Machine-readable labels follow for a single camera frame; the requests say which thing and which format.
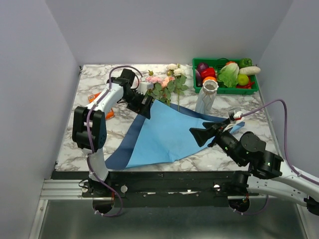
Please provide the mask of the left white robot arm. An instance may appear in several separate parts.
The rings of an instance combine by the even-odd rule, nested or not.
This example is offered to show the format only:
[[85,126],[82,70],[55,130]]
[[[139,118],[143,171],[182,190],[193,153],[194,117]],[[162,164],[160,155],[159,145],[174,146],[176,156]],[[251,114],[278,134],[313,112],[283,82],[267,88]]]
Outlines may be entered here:
[[118,102],[143,117],[151,117],[152,97],[147,91],[152,83],[140,81],[142,73],[132,66],[112,69],[101,94],[85,107],[76,107],[73,116],[72,140],[85,153],[89,167],[89,178],[96,181],[93,190],[98,196],[110,193],[111,185],[105,181],[109,170],[106,167],[103,147],[107,139],[106,113]]

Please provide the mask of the pink rose bunch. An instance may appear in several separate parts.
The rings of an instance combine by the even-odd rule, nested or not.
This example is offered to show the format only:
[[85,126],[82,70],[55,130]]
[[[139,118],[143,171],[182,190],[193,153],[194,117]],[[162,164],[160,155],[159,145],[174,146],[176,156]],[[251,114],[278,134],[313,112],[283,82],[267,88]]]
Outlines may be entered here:
[[165,78],[156,76],[153,71],[149,70],[149,76],[146,77],[146,82],[151,83],[153,88],[147,90],[147,94],[154,100],[158,100],[167,106],[170,106],[171,94],[174,91],[175,77],[168,75]]

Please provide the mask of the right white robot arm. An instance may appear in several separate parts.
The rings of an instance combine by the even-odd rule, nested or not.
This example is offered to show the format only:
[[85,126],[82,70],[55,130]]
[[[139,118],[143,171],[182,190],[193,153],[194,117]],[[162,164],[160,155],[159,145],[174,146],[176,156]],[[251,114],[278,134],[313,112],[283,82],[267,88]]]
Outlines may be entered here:
[[319,186],[315,178],[294,172],[287,160],[266,150],[266,143],[251,131],[236,139],[230,130],[229,120],[219,123],[205,122],[203,128],[190,128],[190,133],[199,146],[218,145],[238,166],[247,166],[247,171],[235,171],[229,183],[235,195],[242,193],[266,194],[291,200],[319,214]]

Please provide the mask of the white rose stem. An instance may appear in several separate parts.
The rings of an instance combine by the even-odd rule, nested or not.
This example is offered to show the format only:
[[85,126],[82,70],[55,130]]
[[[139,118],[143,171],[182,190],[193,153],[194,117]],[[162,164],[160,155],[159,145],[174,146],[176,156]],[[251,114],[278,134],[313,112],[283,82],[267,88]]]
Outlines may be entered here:
[[169,64],[166,67],[167,86],[166,88],[177,95],[177,110],[180,107],[180,98],[184,96],[184,92],[188,89],[186,85],[186,75],[179,64]]

